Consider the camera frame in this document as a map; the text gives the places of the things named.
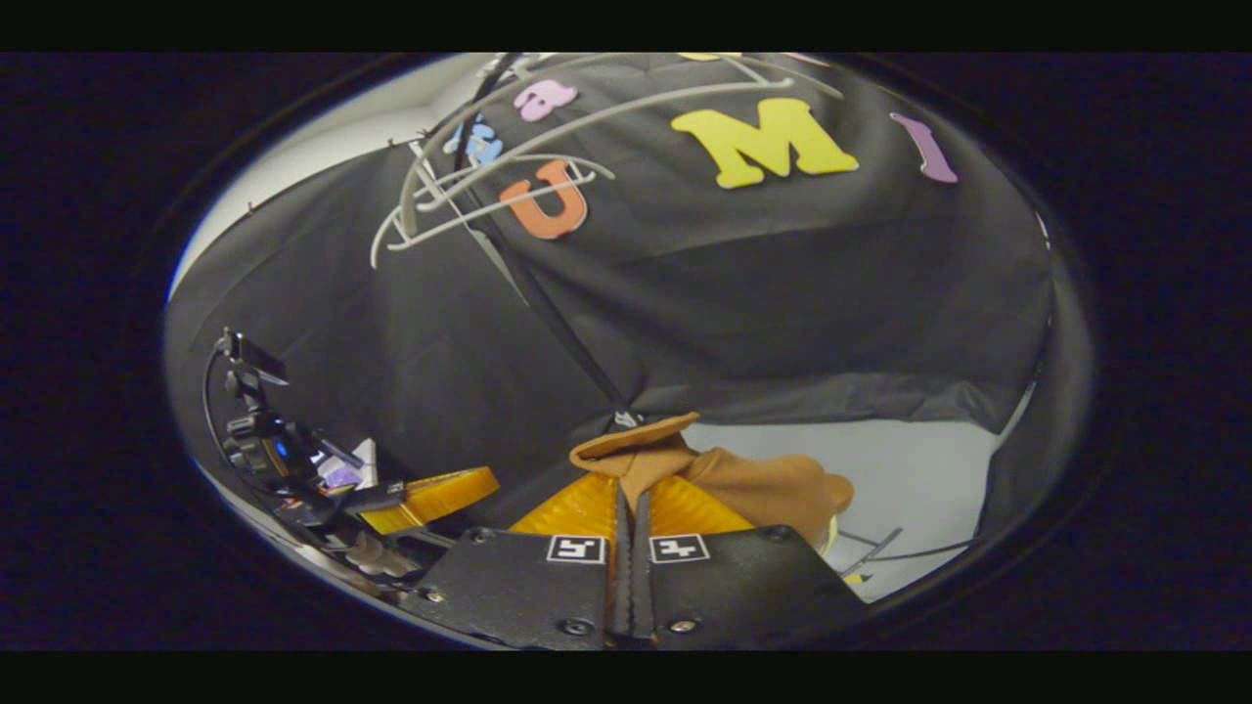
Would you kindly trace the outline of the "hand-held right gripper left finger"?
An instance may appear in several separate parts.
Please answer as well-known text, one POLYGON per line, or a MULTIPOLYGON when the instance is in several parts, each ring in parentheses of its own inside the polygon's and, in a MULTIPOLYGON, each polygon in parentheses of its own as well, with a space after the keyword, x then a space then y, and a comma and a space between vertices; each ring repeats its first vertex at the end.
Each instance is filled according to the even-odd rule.
POLYGON ((467 531, 401 608, 463 641, 603 649, 625 624, 618 542, 629 526, 618 480, 586 474, 510 529, 467 531))

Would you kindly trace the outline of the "brown jacket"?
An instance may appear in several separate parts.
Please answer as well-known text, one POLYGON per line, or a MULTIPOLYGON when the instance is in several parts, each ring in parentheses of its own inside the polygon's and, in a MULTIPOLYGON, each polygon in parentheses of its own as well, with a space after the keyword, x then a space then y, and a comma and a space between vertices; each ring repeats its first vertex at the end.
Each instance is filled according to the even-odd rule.
POLYGON ((810 547, 828 546, 833 520, 854 499, 849 479, 806 455, 752 460, 724 447, 694 450, 684 431, 697 418, 623 428, 581 443, 568 458, 616 482, 634 514, 649 514, 654 536, 785 525, 810 547))

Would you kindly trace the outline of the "black metal clothes rack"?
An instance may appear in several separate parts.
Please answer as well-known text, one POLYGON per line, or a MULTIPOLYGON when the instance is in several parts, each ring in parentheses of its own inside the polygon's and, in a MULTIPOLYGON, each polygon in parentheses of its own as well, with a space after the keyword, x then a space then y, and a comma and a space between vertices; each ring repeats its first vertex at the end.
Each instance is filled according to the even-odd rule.
MULTIPOLYGON (((518 66, 520 59, 523 55, 525 53, 500 54, 493 60, 492 66, 487 69, 478 89, 475 90, 473 101, 483 100, 488 96, 502 76, 505 76, 505 71, 518 66)), ((464 116, 464 120, 461 122, 458 147, 453 152, 453 164, 457 169, 464 167, 466 162, 470 160, 470 147, 473 147, 475 143, 475 138, 472 137, 473 125, 475 116, 464 116)), ((515 286, 520 298, 540 318, 546 329, 553 334, 560 347, 578 365, 582 373, 607 397, 608 405, 612 408, 612 420, 608 421, 608 428, 611 431, 617 431, 617 428, 636 428, 640 423, 644 423, 644 418, 640 418, 639 413, 632 412, 621 391, 613 385, 612 380, 608 380, 608 375, 598 365, 598 361, 592 357, 582 339, 578 338, 578 334, 573 332, 567 321, 563 319, 563 316, 558 314, 558 309, 556 309, 552 299, 538 286, 533 272, 523 258, 520 257, 520 253, 515 251, 515 247, 510 246, 510 241, 493 232, 478 233, 475 237, 486 243, 483 246, 485 252, 491 252, 493 257, 501 261, 501 271, 505 272, 506 278, 510 278, 510 284, 515 286)))

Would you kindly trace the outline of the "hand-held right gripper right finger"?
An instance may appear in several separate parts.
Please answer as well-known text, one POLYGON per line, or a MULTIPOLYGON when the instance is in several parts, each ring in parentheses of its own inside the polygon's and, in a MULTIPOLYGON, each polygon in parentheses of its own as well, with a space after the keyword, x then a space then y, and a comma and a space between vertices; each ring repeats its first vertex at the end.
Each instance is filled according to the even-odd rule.
POLYGON ((752 525, 692 482, 639 499, 631 639, 652 649, 793 649, 843 638, 871 608, 794 527, 752 525))

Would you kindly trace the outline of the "white plastic clothes hanger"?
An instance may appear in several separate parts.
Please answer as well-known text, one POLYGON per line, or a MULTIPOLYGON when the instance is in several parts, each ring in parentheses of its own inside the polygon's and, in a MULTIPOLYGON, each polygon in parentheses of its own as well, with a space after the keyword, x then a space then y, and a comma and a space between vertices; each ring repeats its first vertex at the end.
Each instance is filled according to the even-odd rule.
MULTIPOLYGON (((860 168, 833 116, 848 94, 811 74, 801 58, 716 53, 598 53, 551 55, 505 71, 483 100, 470 101, 423 147, 434 175, 458 170, 453 152, 464 116, 475 116, 470 160, 495 168, 457 199, 461 209, 491 200, 536 167, 525 154, 587 157, 617 174, 583 188, 591 200, 645 200, 652 162, 661 192, 685 182, 725 190, 795 174, 826 177, 860 168)), ((397 205, 401 199, 401 187, 397 205)))
POLYGON ((510 183, 491 200, 461 209, 457 199, 472 190, 496 167, 513 165, 515 157, 434 175, 424 157, 417 157, 401 185, 401 199, 381 219, 371 241, 368 263, 377 269, 386 252, 404 252, 453 229, 478 233, 480 220, 501 212, 541 241, 553 241, 575 232, 588 218, 586 185, 617 179, 617 174, 587 157, 568 154, 525 154, 520 163, 535 165, 535 173, 510 183))

